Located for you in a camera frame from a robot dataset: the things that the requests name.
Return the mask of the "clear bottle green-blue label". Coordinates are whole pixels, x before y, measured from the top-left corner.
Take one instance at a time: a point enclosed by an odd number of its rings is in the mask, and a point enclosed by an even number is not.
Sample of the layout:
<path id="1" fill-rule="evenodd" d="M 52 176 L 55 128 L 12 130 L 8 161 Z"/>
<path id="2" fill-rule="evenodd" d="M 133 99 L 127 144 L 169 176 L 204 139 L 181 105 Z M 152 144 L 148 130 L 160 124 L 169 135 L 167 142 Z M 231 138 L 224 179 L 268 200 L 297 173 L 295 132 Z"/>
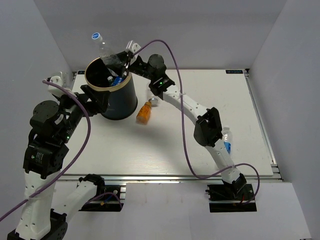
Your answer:
<path id="1" fill-rule="evenodd" d="M 112 84 L 113 84 L 113 82 L 114 82 L 113 76 L 109 76 L 109 77 L 107 78 L 107 81 L 108 81 L 108 86 L 111 87 Z"/>

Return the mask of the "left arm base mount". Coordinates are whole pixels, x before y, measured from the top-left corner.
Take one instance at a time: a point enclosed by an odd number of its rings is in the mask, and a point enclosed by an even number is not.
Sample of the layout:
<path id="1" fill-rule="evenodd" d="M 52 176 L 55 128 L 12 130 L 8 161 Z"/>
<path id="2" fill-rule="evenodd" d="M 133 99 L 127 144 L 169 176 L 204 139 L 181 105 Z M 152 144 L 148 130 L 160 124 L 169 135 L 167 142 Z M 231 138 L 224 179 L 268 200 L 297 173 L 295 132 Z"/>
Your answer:
<path id="1" fill-rule="evenodd" d="M 124 206 L 121 199 L 121 186 L 106 184 L 105 179 L 97 174 L 80 177 L 79 183 L 91 182 L 96 186 L 96 194 L 80 209 L 81 212 L 120 212 Z"/>

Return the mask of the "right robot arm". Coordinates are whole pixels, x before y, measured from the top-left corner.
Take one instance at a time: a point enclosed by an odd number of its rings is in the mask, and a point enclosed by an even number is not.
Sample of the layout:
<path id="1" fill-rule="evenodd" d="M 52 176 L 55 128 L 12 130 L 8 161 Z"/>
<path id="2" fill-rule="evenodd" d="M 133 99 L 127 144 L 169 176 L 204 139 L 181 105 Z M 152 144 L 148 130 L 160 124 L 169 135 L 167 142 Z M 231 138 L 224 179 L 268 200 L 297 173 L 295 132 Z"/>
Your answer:
<path id="1" fill-rule="evenodd" d="M 242 196 L 247 181 L 226 149 L 219 111 L 215 107 L 204 107 L 183 94 L 182 88 L 166 74 L 167 67 L 161 55 L 153 54 L 147 62 L 129 52 L 117 56 L 120 61 L 107 67 L 122 77 L 133 73 L 148 79 L 148 87 L 155 96 L 180 110 L 183 118 L 188 117 L 194 124 L 195 141 L 210 153 L 218 167 L 226 195 L 233 200 Z"/>

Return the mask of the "large clear unlabelled bottle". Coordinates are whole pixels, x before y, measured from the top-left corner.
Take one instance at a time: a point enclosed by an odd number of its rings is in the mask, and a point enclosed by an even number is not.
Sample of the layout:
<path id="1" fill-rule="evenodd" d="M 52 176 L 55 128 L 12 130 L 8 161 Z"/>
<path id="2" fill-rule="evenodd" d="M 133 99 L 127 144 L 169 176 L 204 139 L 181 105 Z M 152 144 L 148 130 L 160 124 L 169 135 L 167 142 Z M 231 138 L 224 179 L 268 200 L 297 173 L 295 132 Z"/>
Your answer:
<path id="1" fill-rule="evenodd" d="M 101 69 L 108 75 L 114 77 L 125 77 L 126 75 L 122 73 L 121 67 L 122 62 L 116 53 L 111 49 L 111 47 L 103 40 L 99 32 L 92 34 L 91 39 L 99 48 L 99 58 L 101 63 Z"/>

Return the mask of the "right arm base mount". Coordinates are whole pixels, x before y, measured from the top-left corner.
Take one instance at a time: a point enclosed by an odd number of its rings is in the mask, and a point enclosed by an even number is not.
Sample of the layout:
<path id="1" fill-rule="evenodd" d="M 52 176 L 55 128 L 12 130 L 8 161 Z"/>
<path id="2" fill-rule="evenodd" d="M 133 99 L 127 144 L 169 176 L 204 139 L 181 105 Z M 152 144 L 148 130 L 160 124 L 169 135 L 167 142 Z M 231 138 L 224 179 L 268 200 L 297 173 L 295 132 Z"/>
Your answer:
<path id="1" fill-rule="evenodd" d="M 205 190 L 208 195 L 211 213 L 249 213 L 256 212 L 254 189 L 246 184 L 238 195 L 228 191 L 223 184 L 210 184 Z"/>

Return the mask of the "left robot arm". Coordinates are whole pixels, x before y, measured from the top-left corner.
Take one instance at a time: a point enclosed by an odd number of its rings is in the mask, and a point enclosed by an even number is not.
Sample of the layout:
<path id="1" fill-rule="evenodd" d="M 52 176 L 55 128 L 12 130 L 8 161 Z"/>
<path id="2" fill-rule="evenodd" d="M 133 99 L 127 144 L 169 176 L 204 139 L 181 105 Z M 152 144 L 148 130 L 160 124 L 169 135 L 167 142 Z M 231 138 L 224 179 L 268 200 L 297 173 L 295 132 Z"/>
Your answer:
<path id="1" fill-rule="evenodd" d="M 33 110 L 23 161 L 22 214 L 7 235 L 9 240 L 61 240 L 75 213 L 88 201 L 105 196 L 104 179 L 88 174 L 61 205 L 52 207 L 56 181 L 66 171 L 67 143 L 82 118 L 104 113 L 108 107 L 109 91 L 98 92 L 87 85 L 81 89 L 81 94 L 64 92 L 55 100 L 42 101 Z"/>

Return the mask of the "small clear bottle blue label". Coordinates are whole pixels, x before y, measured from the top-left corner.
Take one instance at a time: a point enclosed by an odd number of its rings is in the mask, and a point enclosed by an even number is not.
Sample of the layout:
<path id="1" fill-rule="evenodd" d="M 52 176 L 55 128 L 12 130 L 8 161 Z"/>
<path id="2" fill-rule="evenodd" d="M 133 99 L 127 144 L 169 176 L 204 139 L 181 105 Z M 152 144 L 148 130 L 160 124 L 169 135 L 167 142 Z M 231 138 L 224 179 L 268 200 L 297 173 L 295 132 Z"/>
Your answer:
<path id="1" fill-rule="evenodd" d="M 233 134 L 229 126 L 226 125 L 222 128 L 222 137 L 223 137 L 224 146 L 227 152 L 231 154 Z"/>

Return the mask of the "clear bottle dark blue label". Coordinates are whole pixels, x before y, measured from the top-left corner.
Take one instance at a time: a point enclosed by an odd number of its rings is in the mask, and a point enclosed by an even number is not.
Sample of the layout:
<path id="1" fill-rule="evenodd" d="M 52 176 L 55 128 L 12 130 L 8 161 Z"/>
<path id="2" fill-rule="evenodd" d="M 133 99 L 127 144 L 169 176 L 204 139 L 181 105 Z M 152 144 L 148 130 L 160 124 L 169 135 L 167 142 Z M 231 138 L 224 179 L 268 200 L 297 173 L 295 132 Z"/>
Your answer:
<path id="1" fill-rule="evenodd" d="M 114 87 L 114 86 L 117 86 L 119 85 L 120 83 L 122 83 L 124 81 L 124 78 L 120 77 L 120 76 L 117 76 L 114 81 L 112 82 L 111 86 Z"/>

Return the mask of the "orange juice plastic bottle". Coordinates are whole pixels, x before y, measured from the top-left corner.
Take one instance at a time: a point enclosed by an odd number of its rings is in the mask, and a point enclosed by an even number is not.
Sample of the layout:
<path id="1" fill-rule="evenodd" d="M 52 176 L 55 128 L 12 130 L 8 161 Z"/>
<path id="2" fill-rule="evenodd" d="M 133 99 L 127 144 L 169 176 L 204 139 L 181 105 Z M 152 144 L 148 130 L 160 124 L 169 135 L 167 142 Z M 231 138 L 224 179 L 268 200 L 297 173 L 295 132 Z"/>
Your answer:
<path id="1" fill-rule="evenodd" d="M 136 116 L 136 122 L 139 124 L 146 125 L 151 116 L 151 109 L 152 104 L 149 101 L 145 102 Z"/>

